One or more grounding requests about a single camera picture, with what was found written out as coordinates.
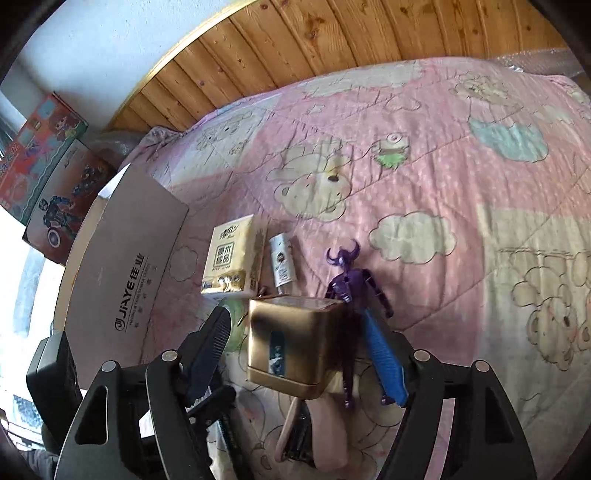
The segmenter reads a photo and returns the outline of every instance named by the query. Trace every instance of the purple action figure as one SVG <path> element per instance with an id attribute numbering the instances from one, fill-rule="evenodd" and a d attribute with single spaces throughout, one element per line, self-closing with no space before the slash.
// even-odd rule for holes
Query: purple action figure
<path id="1" fill-rule="evenodd" d="M 354 240 L 355 247 L 350 252 L 343 247 L 339 248 L 336 258 L 330 256 L 330 249 L 326 251 L 326 261 L 344 270 L 344 273 L 333 278 L 326 290 L 326 298 L 339 299 L 351 304 L 351 318 L 347 319 L 344 328 L 339 329 L 340 357 L 343 369 L 343 392 L 345 393 L 345 407 L 353 408 L 353 366 L 355 364 L 355 350 L 357 342 L 362 334 L 361 317 L 367 309 L 367 286 L 369 286 L 376 298 L 382 304 L 386 317 L 393 315 L 390 302 L 386 295 L 375 282 L 371 272 L 366 268 L 351 268 L 355 259 L 359 256 L 360 247 Z"/>

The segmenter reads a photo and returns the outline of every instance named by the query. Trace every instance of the cardboard box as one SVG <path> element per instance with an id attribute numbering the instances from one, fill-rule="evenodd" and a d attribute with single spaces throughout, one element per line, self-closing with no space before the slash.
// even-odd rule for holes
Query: cardboard box
<path id="1" fill-rule="evenodd" d="M 49 260 L 65 265 L 93 200 L 115 173 L 74 140 L 37 199 L 22 239 Z"/>
<path id="2" fill-rule="evenodd" d="M 140 360 L 156 292 L 188 207 L 140 169 L 127 166 L 92 206 L 72 246 L 54 313 L 65 330 L 78 382 L 100 366 Z"/>
<path id="3" fill-rule="evenodd" d="M 0 205 L 26 225 L 49 176 L 87 123 L 57 95 L 33 112 L 0 161 Z"/>

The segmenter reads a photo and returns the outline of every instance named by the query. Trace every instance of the gold metal box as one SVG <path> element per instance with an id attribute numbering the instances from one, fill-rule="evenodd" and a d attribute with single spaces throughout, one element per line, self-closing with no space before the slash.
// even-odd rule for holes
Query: gold metal box
<path id="1" fill-rule="evenodd" d="M 250 300 L 248 379 L 294 397 L 319 397 L 337 367 L 336 329 L 344 317 L 340 300 Z"/>

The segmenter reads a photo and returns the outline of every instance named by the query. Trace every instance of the wooden wall panel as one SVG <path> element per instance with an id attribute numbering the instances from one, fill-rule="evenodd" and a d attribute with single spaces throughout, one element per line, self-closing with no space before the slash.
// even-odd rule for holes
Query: wooden wall panel
<path id="1" fill-rule="evenodd" d="M 172 123 L 141 92 L 131 100 L 129 108 L 152 127 L 166 127 L 174 130 Z"/>
<path id="2" fill-rule="evenodd" d="M 326 0 L 272 0 L 315 75 L 356 66 L 347 39 Z"/>
<path id="3" fill-rule="evenodd" d="M 402 57 L 392 24 L 380 0 L 328 0 L 357 65 L 397 61 Z"/>
<path id="4" fill-rule="evenodd" d="M 403 59 L 445 56 L 433 0 L 384 0 L 384 6 L 394 26 Z"/>
<path id="5" fill-rule="evenodd" d="M 216 109 L 174 60 L 168 62 L 156 78 L 196 120 Z"/>
<path id="6" fill-rule="evenodd" d="M 230 19 L 222 20 L 206 31 L 200 40 L 241 94 L 254 95 L 277 88 Z"/>
<path id="7" fill-rule="evenodd" d="M 477 0 L 486 37 L 486 56 L 518 52 L 519 29 L 513 0 Z"/>
<path id="8" fill-rule="evenodd" d="M 148 82 L 142 93 L 178 130 L 186 130 L 197 122 L 158 79 Z"/>
<path id="9" fill-rule="evenodd" d="M 223 68 L 217 64 L 199 40 L 195 40 L 179 52 L 174 60 L 216 108 L 242 98 L 236 85 L 232 83 Z"/>
<path id="10" fill-rule="evenodd" d="M 447 55 L 486 58 L 476 0 L 434 0 Z"/>
<path id="11" fill-rule="evenodd" d="M 230 17 L 278 87 L 314 76 L 297 42 L 270 0 Z"/>
<path id="12" fill-rule="evenodd" d="M 520 50 L 566 47 L 560 34 L 528 2 L 513 0 L 517 12 L 520 34 Z"/>
<path id="13" fill-rule="evenodd" d="M 565 46 L 527 0 L 257 0 L 179 52 L 111 125 L 184 130 L 243 96 L 357 65 Z"/>
<path id="14" fill-rule="evenodd" d="M 123 109 L 117 120 L 113 123 L 113 127 L 117 130 L 131 130 L 142 133 L 150 130 L 150 126 L 130 107 Z"/>

